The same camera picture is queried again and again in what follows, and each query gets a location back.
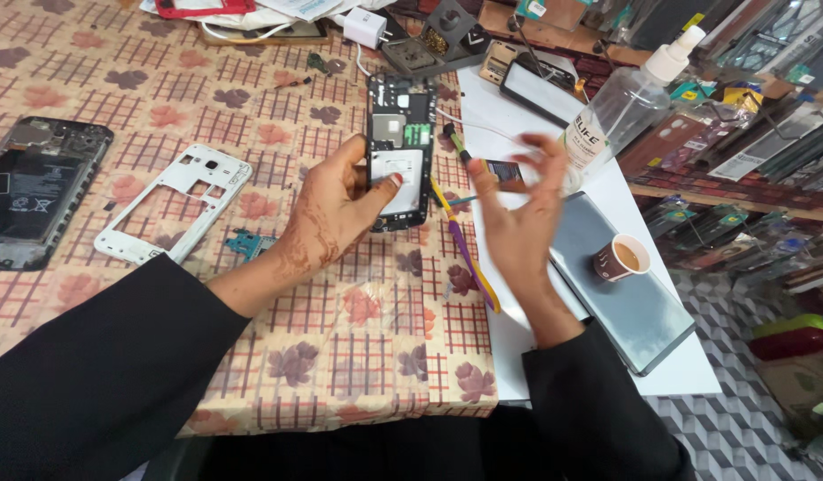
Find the red phone case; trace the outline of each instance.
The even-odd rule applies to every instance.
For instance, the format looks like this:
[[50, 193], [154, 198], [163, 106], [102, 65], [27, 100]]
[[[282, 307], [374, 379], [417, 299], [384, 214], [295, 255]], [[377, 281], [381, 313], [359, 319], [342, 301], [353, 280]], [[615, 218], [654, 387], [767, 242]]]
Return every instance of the red phone case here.
[[163, 18], [214, 16], [219, 14], [247, 14], [257, 9], [254, 0], [222, 0], [220, 8], [177, 8], [175, 0], [156, 0], [156, 9]]

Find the white charger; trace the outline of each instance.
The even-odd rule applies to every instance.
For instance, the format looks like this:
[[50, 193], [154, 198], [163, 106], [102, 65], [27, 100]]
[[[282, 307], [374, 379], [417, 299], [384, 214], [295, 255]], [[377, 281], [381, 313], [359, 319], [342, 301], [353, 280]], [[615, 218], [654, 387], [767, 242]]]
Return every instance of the white charger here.
[[346, 16], [336, 15], [331, 17], [337, 25], [343, 27], [343, 36], [358, 42], [371, 49], [376, 49], [379, 41], [387, 41], [383, 35], [391, 35], [385, 32], [387, 19], [378, 16], [373, 12], [368, 12], [361, 7], [355, 7]]

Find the tablecloth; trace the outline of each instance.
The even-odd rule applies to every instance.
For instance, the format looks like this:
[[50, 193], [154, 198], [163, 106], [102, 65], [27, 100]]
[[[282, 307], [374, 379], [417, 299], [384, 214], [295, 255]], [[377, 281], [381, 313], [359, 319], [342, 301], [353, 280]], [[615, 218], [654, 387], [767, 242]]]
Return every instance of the tablecloth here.
[[[411, 34], [422, 27], [401, 22]], [[310, 52], [331, 76], [307, 67]], [[114, 2], [0, 1], [0, 139], [25, 115], [115, 132], [47, 268], [0, 272], [0, 355], [135, 268], [96, 252], [94, 238], [193, 143], [244, 160], [254, 173], [182, 266], [206, 281], [241, 263], [224, 246], [235, 228], [283, 235], [308, 169], [364, 131], [356, 53], [338, 32], [327, 45], [210, 47], [191, 22]], [[370, 72], [388, 68], [370, 49], [362, 63]], [[275, 88], [308, 76], [307, 85]], [[456, 74], [440, 80], [439, 106], [460, 115]], [[449, 199], [470, 195], [447, 139], [439, 139], [433, 169]], [[173, 245], [200, 212], [173, 191], [149, 199], [124, 228], [158, 246]], [[470, 205], [454, 210], [477, 257]], [[430, 205], [423, 226], [367, 235], [257, 315], [181, 435], [486, 416], [496, 402], [481, 293], [446, 217]]]

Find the red container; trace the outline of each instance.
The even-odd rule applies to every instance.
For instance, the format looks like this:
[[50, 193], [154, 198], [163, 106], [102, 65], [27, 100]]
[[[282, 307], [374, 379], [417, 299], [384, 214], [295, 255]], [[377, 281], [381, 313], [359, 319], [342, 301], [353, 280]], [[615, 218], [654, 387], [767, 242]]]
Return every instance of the red container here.
[[811, 355], [822, 350], [823, 329], [814, 327], [766, 335], [750, 342], [750, 352], [762, 360]]

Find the tea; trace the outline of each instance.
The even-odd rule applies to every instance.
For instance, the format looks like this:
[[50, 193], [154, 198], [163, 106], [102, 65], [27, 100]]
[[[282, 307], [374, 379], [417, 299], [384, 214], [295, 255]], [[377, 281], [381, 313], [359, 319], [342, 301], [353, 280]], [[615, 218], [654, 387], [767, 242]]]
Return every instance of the tea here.
[[628, 267], [631, 270], [640, 270], [640, 260], [637, 258], [634, 252], [631, 251], [630, 248], [628, 248], [628, 246], [625, 246], [620, 242], [614, 242], [613, 250], [616, 251], [617, 257], [619, 257], [619, 261], [625, 267]]

